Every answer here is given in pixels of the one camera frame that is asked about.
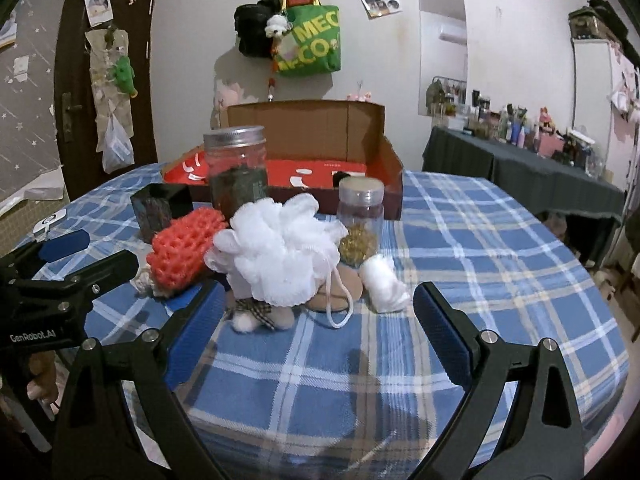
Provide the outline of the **glass jar with metal lid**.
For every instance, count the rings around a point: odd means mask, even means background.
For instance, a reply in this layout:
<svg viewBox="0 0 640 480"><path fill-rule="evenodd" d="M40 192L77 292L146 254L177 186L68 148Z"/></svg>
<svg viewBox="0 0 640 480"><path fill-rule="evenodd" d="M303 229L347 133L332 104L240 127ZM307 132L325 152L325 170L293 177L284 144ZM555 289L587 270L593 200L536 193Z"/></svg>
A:
<svg viewBox="0 0 640 480"><path fill-rule="evenodd" d="M262 126L212 130L204 136L204 153L212 204L227 220L244 204L268 196Z"/></svg>

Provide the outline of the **green tote bag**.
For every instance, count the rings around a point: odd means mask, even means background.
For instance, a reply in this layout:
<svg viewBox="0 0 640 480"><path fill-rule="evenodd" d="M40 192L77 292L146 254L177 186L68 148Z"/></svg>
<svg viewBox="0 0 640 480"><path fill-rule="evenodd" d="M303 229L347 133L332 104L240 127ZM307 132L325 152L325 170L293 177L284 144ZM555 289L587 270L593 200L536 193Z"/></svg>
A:
<svg viewBox="0 0 640 480"><path fill-rule="evenodd" d="M292 25L278 44L274 69L282 77L308 77L339 72L341 23L338 6L293 6L283 11Z"/></svg>

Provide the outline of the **white mesh bath pouf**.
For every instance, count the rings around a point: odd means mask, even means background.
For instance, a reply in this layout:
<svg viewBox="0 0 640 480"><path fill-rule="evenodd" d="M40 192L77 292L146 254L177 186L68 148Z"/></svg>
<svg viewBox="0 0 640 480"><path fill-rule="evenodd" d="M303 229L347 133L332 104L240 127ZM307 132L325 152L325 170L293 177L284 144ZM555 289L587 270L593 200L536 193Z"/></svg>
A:
<svg viewBox="0 0 640 480"><path fill-rule="evenodd" d="M297 194L285 203L262 198L241 206L228 228L214 235L204 255L209 270L240 274L248 282L265 286L273 306L306 307L322 285L331 287L341 263L340 241L347 235L338 220L316 217L318 200ZM344 327L355 310L349 292L349 309L332 312L326 300L326 319L334 330Z"/></svg>

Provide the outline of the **plastic bag on door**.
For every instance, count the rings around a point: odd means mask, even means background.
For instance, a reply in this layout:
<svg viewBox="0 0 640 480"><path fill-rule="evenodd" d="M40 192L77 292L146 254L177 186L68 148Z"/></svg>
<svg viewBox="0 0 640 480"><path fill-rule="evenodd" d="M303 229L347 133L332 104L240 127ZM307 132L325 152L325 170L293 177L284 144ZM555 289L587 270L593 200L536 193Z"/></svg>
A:
<svg viewBox="0 0 640 480"><path fill-rule="evenodd" d="M112 174L134 164L134 148L125 128L115 115L108 118L103 139L102 167L106 174Z"/></svg>

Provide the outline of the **dark brown door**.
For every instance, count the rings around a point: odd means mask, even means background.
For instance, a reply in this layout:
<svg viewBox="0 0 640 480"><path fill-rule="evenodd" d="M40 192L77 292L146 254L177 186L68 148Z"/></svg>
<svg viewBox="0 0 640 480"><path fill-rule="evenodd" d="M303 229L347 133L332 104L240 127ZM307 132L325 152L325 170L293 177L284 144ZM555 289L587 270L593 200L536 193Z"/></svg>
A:
<svg viewBox="0 0 640 480"><path fill-rule="evenodd" d="M54 62L56 142L68 196L157 160L151 105L154 0L64 0ZM130 58L138 95L119 91L111 68ZM115 115L134 148L134 164L106 174L103 139Z"/></svg>

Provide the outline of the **white cotton pad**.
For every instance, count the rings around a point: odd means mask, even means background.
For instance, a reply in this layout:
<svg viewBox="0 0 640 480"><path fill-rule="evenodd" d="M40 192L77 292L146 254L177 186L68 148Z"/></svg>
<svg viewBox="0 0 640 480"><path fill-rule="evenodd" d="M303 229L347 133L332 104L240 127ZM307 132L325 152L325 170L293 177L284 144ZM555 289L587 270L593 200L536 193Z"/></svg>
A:
<svg viewBox="0 0 640 480"><path fill-rule="evenodd" d="M358 270L371 308L377 314L406 310L411 302L408 286L396 275L393 259L376 254Z"/></svg>

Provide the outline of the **small jar with beige lid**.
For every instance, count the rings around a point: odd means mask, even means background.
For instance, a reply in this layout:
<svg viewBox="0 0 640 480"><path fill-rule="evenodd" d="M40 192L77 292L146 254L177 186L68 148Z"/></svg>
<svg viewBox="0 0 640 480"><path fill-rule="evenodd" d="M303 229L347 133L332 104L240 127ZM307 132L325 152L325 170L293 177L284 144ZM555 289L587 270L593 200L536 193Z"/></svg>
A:
<svg viewBox="0 0 640 480"><path fill-rule="evenodd" d="M358 268L380 248L384 184L371 177L344 177L338 185L337 219L347 229L340 241L342 261Z"/></svg>

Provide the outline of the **pink plush toy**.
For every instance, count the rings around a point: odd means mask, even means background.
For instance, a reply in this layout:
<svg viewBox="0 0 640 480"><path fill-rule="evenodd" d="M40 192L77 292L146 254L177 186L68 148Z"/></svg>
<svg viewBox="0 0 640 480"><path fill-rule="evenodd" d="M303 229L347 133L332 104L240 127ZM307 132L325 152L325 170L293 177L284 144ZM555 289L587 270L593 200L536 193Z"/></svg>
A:
<svg viewBox="0 0 640 480"><path fill-rule="evenodd" d="M370 92L349 93L349 95L346 96L346 100L352 101L352 102L370 102L371 99L372 99L372 94Z"/></svg>

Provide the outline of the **black hanging bag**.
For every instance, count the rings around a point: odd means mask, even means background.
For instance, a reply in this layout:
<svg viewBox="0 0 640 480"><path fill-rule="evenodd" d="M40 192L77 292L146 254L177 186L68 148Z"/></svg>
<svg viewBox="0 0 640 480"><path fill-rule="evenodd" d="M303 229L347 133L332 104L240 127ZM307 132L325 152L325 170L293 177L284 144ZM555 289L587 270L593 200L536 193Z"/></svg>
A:
<svg viewBox="0 0 640 480"><path fill-rule="evenodd" d="M242 4L233 14L238 49L248 58L271 58L272 39L266 35L267 22L281 11L281 0L259 0Z"/></svg>

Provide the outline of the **green plush on door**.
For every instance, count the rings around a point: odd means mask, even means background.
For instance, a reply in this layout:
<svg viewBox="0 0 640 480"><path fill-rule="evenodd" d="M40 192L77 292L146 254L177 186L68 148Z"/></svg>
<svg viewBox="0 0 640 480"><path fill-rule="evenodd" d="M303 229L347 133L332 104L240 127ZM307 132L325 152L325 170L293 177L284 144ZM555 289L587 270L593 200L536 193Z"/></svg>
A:
<svg viewBox="0 0 640 480"><path fill-rule="evenodd" d="M111 76L120 92L130 96L131 99L138 95L134 86L134 69L127 55L122 55L118 58L111 68Z"/></svg>

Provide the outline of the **beige round powder puff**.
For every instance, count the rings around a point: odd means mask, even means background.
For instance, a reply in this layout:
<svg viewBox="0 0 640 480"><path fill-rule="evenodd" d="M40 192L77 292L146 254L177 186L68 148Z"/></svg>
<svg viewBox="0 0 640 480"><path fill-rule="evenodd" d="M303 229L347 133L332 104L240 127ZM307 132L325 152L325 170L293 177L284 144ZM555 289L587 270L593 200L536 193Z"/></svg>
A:
<svg viewBox="0 0 640 480"><path fill-rule="evenodd" d="M363 284L357 271L350 266L340 263L336 268L337 276L332 275L331 287L326 289L322 285L318 292L306 303L306 307L314 312L326 310L326 300L330 300L332 312L345 312L349 309L349 300L346 292L352 297L352 302L357 302L362 297Z"/></svg>

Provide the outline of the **red foam net sleeve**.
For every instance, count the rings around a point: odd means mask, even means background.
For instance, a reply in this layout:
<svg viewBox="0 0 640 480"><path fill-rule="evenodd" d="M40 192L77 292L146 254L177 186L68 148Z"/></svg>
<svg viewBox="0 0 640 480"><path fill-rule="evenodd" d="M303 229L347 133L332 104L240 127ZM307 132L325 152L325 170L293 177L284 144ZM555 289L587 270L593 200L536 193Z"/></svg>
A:
<svg viewBox="0 0 640 480"><path fill-rule="evenodd" d="M172 220L156 233L146 256L155 284L166 292L189 287L207 266L204 255L213 245L214 235L228 226L217 209L201 207Z"/></svg>

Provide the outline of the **cream fuzzy scrunchie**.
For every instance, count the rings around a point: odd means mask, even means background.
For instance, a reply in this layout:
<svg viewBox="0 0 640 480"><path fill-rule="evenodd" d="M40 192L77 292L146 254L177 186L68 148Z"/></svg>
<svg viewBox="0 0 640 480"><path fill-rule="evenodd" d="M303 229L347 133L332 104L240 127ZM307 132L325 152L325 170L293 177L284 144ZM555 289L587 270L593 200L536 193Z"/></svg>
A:
<svg viewBox="0 0 640 480"><path fill-rule="evenodd" d="M155 281L151 267L148 264L140 266L136 276L130 281L138 296L166 297L167 292Z"/></svg>

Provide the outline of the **black square cup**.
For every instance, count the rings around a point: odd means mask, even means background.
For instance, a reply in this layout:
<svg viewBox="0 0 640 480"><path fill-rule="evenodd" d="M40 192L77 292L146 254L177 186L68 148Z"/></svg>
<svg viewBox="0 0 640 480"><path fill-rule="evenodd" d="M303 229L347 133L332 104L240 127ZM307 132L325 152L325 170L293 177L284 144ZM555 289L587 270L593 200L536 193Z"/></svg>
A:
<svg viewBox="0 0 640 480"><path fill-rule="evenodd" d="M189 188L185 184L151 183L130 197L140 237L150 244L155 234L193 210Z"/></svg>

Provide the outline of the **white fluffy plush toy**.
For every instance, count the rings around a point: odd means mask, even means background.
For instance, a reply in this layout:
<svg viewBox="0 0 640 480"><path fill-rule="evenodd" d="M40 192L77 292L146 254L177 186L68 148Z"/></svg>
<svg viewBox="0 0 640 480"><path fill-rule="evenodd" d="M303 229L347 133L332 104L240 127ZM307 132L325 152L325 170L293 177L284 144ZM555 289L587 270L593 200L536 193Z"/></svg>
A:
<svg viewBox="0 0 640 480"><path fill-rule="evenodd" d="M228 310L232 328L241 334L254 332L259 327L267 330L289 330L295 321L291 306L273 306L263 284L250 283L240 274L228 274L231 298Z"/></svg>

